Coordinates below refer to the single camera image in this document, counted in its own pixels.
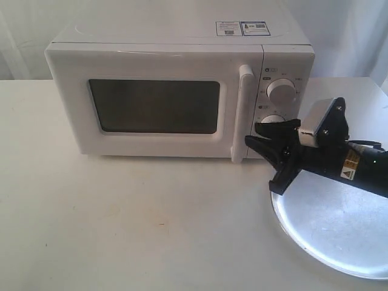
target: microwave window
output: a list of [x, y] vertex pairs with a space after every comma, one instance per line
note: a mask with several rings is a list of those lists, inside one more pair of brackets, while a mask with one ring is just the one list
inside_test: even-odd
[[91, 79], [89, 85], [105, 132], [217, 131], [218, 82]]

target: table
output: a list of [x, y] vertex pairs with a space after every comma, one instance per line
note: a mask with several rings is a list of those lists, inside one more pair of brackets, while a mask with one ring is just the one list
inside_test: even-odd
[[[311, 258], [283, 232], [265, 161], [85, 156], [53, 81], [0, 82], [0, 290], [387, 290]], [[388, 144], [369, 78], [343, 96], [354, 139]]]

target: white backdrop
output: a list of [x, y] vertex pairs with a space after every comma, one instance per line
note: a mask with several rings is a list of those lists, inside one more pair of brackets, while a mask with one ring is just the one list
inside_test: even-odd
[[[0, 79], [51, 78], [43, 51], [85, 1], [0, 0]], [[383, 83], [388, 0], [284, 1], [313, 44], [313, 76], [371, 76]]]

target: silver metal plate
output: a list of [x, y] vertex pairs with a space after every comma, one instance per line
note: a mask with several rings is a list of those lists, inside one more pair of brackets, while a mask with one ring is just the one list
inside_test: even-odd
[[302, 171], [275, 213], [308, 254], [349, 275], [388, 279], [388, 199]]

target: white microwave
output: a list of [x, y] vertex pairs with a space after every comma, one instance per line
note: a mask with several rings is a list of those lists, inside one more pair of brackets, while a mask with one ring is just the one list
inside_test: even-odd
[[296, 118], [314, 52], [274, 0], [97, 0], [45, 51], [80, 151], [259, 158]]

